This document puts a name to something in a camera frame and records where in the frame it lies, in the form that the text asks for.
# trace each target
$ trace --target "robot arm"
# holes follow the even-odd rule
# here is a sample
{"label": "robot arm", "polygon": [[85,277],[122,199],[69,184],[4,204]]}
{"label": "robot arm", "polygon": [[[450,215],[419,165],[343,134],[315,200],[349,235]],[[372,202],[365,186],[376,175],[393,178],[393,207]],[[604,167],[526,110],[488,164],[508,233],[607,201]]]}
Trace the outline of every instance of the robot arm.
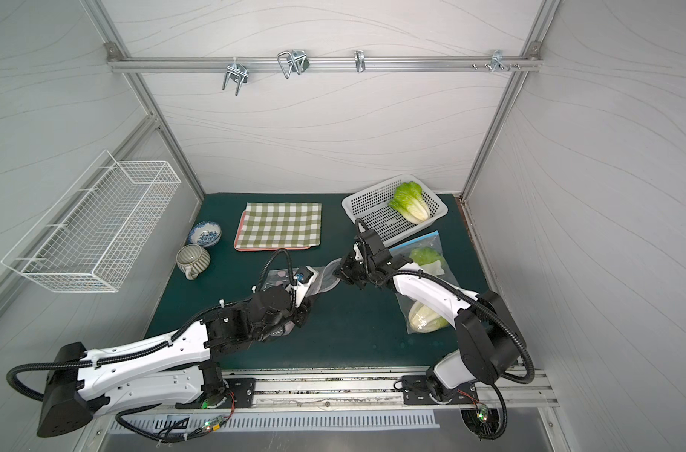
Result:
{"label": "robot arm", "polygon": [[[374,284],[409,296],[456,329],[459,350],[426,373],[432,399],[445,403],[460,384],[475,380],[493,386],[499,377],[518,383],[533,379],[525,343],[499,295],[491,291],[477,294],[447,284],[424,273],[410,259],[393,257],[364,222],[356,221],[356,228],[356,244],[341,259],[334,275],[361,288]],[[273,286],[254,292],[245,303],[208,308],[169,334],[113,348],[86,350],[80,342],[69,344],[52,363],[14,367],[7,381],[16,391],[42,402],[37,435],[43,438],[81,428],[102,414],[145,409],[155,403],[178,403],[185,409],[218,406],[229,390],[217,365],[221,357],[255,342],[286,336],[295,326],[305,324],[317,297],[308,290],[319,275],[311,267],[302,267],[290,276],[292,285],[287,288]],[[527,375],[506,374],[519,355]],[[43,394],[17,378],[17,374],[33,370],[50,371]],[[500,436],[503,429],[497,432]]]}

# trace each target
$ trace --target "metal hook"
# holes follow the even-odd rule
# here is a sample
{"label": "metal hook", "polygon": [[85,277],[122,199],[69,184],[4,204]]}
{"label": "metal hook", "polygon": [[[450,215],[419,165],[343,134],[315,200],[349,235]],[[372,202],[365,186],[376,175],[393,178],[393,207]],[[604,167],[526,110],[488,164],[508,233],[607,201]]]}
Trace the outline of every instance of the metal hook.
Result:
{"label": "metal hook", "polygon": [[225,86],[227,85],[228,80],[232,80],[233,82],[237,83],[237,86],[235,87],[235,95],[239,94],[242,84],[248,82],[248,70],[245,68],[245,66],[239,64],[237,59],[233,59],[233,63],[229,64],[227,67],[225,78],[222,80],[222,91],[225,91]]}
{"label": "metal hook", "polygon": [[353,55],[355,56],[355,71],[366,71],[366,55],[363,54],[363,50],[356,50]]}
{"label": "metal hook", "polygon": [[[286,66],[283,66],[283,61],[282,57],[287,56],[285,59]],[[290,53],[289,50],[284,50],[280,53],[278,53],[278,65],[280,66],[280,69],[283,71],[283,75],[285,76],[286,79],[290,78],[290,73],[293,72],[293,55]]]}
{"label": "metal hook", "polygon": [[[285,64],[283,64],[282,57],[286,57]],[[311,63],[308,60],[308,55],[305,54],[305,50],[285,50],[278,53],[278,65],[282,69],[285,78],[288,79],[293,69],[295,69],[296,74],[301,75],[311,66]]]}
{"label": "metal hook", "polygon": [[504,55],[501,53],[501,50],[493,52],[492,62],[486,65],[490,72],[498,71],[499,69],[504,69],[504,66],[501,64],[501,58],[503,58],[503,56]]}

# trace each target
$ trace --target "bowl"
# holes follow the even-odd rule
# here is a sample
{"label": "bowl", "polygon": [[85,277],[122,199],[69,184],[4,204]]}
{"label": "bowl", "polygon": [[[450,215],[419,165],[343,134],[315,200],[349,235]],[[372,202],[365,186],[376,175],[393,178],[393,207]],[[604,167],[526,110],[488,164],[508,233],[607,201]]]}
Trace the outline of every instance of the bowl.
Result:
{"label": "bowl", "polygon": [[192,244],[200,245],[203,248],[210,248],[217,244],[222,236],[220,225],[214,221],[202,221],[193,226],[187,240]]}

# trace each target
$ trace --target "white plastic basket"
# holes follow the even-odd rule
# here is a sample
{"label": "white plastic basket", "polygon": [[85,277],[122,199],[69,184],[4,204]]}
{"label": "white plastic basket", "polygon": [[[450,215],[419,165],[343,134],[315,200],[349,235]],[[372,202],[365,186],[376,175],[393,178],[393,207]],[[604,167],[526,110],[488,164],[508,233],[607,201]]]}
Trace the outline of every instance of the white plastic basket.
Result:
{"label": "white plastic basket", "polygon": [[[95,172],[91,186],[77,186]],[[2,264],[52,292],[117,292],[179,184],[166,161],[117,161],[105,151]],[[54,221],[76,192],[76,205]]]}
{"label": "white plastic basket", "polygon": [[[396,188],[405,182],[415,182],[421,186],[423,199],[429,205],[431,217],[421,224],[413,224],[403,218],[400,213],[388,206]],[[436,196],[426,185],[410,174],[401,174],[380,184],[376,184],[358,193],[351,194],[343,199],[343,210],[348,214],[350,221],[363,218],[384,241],[384,245],[391,245],[428,228],[431,223],[447,214],[446,207],[441,198]]]}

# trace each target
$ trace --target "small plastic bag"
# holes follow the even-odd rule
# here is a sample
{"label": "small plastic bag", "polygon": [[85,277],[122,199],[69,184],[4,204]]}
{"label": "small plastic bag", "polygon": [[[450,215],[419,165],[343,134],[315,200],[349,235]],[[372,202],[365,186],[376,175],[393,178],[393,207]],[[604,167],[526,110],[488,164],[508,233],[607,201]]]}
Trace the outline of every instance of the small plastic bag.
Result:
{"label": "small plastic bag", "polygon": [[[308,290],[306,296],[312,296],[315,294],[320,294],[322,292],[328,292],[333,287],[338,285],[338,282],[340,282],[340,280],[333,276],[333,270],[335,270],[339,262],[340,259],[338,258],[329,262],[329,264],[325,267],[313,267],[313,270],[318,272],[318,277],[315,279],[315,281],[312,282],[311,288]],[[293,268],[293,273],[295,272],[297,272],[297,267]],[[290,284],[290,281],[288,281],[287,269],[270,270],[268,272],[268,278],[265,280],[265,284],[263,285],[262,290],[265,290],[272,286],[287,286],[288,284]]]}
{"label": "small plastic bag", "polygon": [[[413,259],[423,271],[438,276],[449,284],[458,286],[449,264],[441,250],[438,231],[409,240],[390,249],[392,255],[404,255]],[[398,305],[406,318],[406,329],[411,333],[430,333],[440,330],[449,323],[425,304],[402,294],[396,294]]]}

